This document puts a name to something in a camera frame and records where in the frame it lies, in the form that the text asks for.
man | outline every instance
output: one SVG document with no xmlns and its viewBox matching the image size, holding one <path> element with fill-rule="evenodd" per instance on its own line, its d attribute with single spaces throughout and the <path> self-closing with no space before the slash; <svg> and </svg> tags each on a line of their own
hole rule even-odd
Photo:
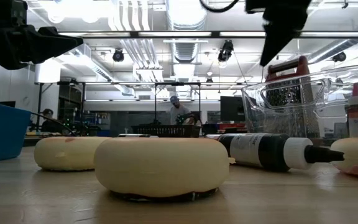
<svg viewBox="0 0 358 224">
<path fill-rule="evenodd" d="M 188 114 L 190 113 L 190 110 L 186 106 L 180 104 L 179 98 L 177 96 L 171 96 L 170 101 L 173 105 L 170 110 L 171 125 L 176 125 L 177 116 Z"/>
<path fill-rule="evenodd" d="M 42 115 L 44 115 L 47 118 L 53 119 L 53 110 L 51 109 L 45 109 L 42 112 Z M 53 122 L 49 119 L 46 119 L 41 126 L 41 131 L 42 132 L 51 132 L 51 133 L 61 133 L 62 132 L 63 127 L 60 126 L 60 124 Z"/>
</svg>

ceiling duct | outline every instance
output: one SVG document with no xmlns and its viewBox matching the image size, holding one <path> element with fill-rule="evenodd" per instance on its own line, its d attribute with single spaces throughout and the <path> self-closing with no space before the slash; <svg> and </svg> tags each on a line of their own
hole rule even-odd
<svg viewBox="0 0 358 224">
<path fill-rule="evenodd" d="M 206 11 L 199 0 L 165 0 L 168 25 L 171 30 L 203 30 Z M 190 63 L 198 53 L 198 45 L 190 43 L 172 44 L 173 57 L 177 62 Z"/>
<path fill-rule="evenodd" d="M 309 63 L 318 63 L 328 58 L 331 58 L 344 50 L 358 44 L 358 39 L 335 40 L 327 46 L 317 50 L 315 53 L 309 55 Z"/>
<path fill-rule="evenodd" d="M 107 82 L 119 82 L 119 80 L 116 80 L 112 77 L 112 75 L 108 72 L 107 69 L 105 69 L 97 61 L 92 60 L 92 50 L 88 45 L 82 44 L 81 46 L 78 46 L 74 49 L 74 53 L 70 54 L 78 57 L 81 60 L 82 64 L 86 65 L 97 75 L 100 75 L 101 77 L 106 79 Z M 133 88 L 128 88 L 122 85 L 115 85 L 114 87 L 121 91 L 122 95 L 124 96 L 135 95 L 135 90 Z"/>
</svg>

clear plastic container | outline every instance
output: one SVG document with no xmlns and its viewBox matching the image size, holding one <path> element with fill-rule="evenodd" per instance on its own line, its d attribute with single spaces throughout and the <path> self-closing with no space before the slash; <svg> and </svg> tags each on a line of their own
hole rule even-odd
<svg viewBox="0 0 358 224">
<path fill-rule="evenodd" d="M 358 66 L 284 78 L 242 89 L 250 133 L 288 134 L 321 145 L 347 138 L 346 111 Z"/>
</svg>

white bottle cap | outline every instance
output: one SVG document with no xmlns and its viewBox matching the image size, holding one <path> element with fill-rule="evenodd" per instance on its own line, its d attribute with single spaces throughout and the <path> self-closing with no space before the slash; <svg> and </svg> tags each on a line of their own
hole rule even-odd
<svg viewBox="0 0 358 224">
<path fill-rule="evenodd" d="M 313 143 L 308 138 L 289 138 L 284 144 L 284 161 L 289 168 L 309 169 L 305 159 L 305 148 Z"/>
<path fill-rule="evenodd" d="M 349 98 L 349 106 L 358 105 L 358 96 L 352 96 Z"/>
</svg>

wooden countertop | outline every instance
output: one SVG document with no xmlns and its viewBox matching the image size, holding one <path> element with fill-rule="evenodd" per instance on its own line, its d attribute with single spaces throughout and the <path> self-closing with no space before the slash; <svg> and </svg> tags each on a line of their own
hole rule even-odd
<svg viewBox="0 0 358 224">
<path fill-rule="evenodd" d="M 330 165 L 285 174 L 232 166 L 215 195 L 188 203 L 116 199 L 93 171 L 47 172 L 33 148 L 0 162 L 0 224 L 351 223 L 358 224 L 358 178 Z"/>
</svg>

